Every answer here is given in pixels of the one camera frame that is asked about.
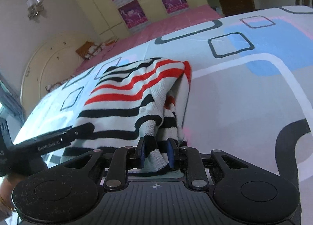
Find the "patterned bed sheet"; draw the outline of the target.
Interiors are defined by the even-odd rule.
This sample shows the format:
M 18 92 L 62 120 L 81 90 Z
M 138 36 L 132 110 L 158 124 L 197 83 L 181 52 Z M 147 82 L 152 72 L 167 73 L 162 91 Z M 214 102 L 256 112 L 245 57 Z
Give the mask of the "patterned bed sheet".
M 299 187 L 298 224 L 312 224 L 312 8 L 234 15 L 96 56 L 36 103 L 15 143 L 73 124 L 105 71 L 164 57 L 188 61 L 183 131 L 200 152 L 221 149 Z

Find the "striped red black white sock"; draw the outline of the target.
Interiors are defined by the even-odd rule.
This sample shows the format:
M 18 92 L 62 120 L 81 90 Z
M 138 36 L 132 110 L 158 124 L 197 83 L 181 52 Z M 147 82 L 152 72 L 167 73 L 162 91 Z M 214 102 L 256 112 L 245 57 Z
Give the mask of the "striped red black white sock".
M 94 131 L 66 147 L 62 161 L 93 149 L 112 153 L 144 140 L 144 166 L 130 173 L 178 177 L 179 172 L 169 165 L 167 140 L 187 144 L 183 121 L 191 75 L 187 61 L 166 58 L 108 68 L 74 122 L 74 126 L 91 123 Z

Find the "cream arched headboard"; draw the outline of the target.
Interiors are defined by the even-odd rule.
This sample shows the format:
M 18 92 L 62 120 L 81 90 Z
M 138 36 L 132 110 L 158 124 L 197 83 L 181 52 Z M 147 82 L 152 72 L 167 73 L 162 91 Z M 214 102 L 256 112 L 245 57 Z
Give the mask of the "cream arched headboard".
M 31 56 L 22 78 L 20 102 L 27 118 L 47 94 L 45 87 L 69 78 L 83 62 L 76 50 L 89 35 L 65 31 L 43 42 Z

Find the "white wall ornament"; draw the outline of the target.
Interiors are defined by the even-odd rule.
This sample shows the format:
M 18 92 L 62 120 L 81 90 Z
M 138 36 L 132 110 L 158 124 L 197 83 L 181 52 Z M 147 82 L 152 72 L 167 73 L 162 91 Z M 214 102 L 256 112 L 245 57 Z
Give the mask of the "white wall ornament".
M 40 15 L 46 14 L 43 0 L 27 0 L 28 19 L 37 20 Z

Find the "pink bed cover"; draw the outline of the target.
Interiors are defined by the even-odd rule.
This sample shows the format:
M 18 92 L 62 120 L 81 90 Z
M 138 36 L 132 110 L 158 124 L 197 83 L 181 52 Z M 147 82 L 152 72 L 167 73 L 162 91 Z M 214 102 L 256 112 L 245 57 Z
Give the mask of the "pink bed cover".
M 137 34 L 129 36 L 125 39 L 110 38 L 104 43 L 98 43 L 101 44 L 102 51 L 89 60 L 83 59 L 82 64 L 80 64 L 80 66 L 70 77 L 54 84 L 48 84 L 46 85 L 45 89 L 48 93 L 50 93 L 88 68 L 91 68 L 103 61 L 106 61 L 107 59 L 119 55 L 126 50 L 156 39 L 157 37 L 161 37 L 183 28 L 220 18 L 222 18 L 222 15 L 218 14 L 210 6 L 203 5 L 199 6 L 198 8 L 189 9 L 167 19 L 154 22 Z

